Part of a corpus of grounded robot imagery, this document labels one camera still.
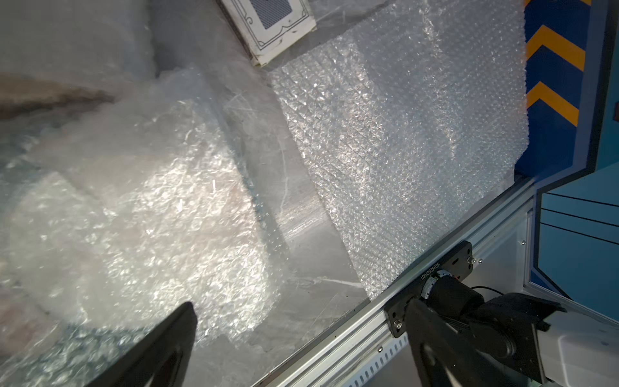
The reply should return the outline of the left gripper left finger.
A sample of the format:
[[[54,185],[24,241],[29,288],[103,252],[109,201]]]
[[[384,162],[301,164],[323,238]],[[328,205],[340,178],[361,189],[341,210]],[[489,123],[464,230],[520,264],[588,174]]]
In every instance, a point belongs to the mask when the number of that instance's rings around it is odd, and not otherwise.
[[[197,329],[193,303],[182,303],[90,386],[181,386]]]

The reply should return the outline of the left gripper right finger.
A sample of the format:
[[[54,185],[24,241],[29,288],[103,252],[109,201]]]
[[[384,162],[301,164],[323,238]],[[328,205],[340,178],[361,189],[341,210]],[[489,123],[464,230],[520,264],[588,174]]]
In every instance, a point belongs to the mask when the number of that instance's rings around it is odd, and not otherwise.
[[[421,301],[406,308],[406,331],[423,386],[482,386],[484,358]]]

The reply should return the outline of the bubble white blue plate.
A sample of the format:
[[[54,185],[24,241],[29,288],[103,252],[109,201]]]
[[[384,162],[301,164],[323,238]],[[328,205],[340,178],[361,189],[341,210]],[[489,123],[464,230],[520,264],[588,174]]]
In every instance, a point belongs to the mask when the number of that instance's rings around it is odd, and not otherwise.
[[[1,164],[1,383],[83,386],[182,303],[196,354],[280,297],[264,211],[206,80],[148,82]]]

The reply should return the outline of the bubble wrap of yellow plate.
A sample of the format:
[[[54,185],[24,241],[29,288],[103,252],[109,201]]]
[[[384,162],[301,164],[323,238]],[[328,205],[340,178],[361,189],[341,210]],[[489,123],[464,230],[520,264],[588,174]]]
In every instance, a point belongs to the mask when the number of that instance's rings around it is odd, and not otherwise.
[[[391,1],[269,78],[369,298],[505,190],[529,144],[521,1]]]

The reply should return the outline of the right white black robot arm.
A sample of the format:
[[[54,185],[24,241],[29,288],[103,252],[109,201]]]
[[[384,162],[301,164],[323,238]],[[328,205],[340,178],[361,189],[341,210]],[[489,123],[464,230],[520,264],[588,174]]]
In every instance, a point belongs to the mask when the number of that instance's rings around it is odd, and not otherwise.
[[[485,300],[446,271],[406,308],[424,385],[510,386],[492,361],[559,386],[618,384],[618,327],[523,293]]]

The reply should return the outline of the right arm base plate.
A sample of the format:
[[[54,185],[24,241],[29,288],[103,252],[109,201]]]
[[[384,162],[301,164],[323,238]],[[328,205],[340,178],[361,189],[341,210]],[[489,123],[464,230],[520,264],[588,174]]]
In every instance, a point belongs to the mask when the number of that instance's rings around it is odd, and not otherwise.
[[[415,299],[426,300],[430,288],[441,277],[464,280],[473,270],[472,244],[463,240],[441,256],[429,269],[422,272],[403,290],[392,297],[384,307],[388,328],[394,338],[406,332],[406,307]]]

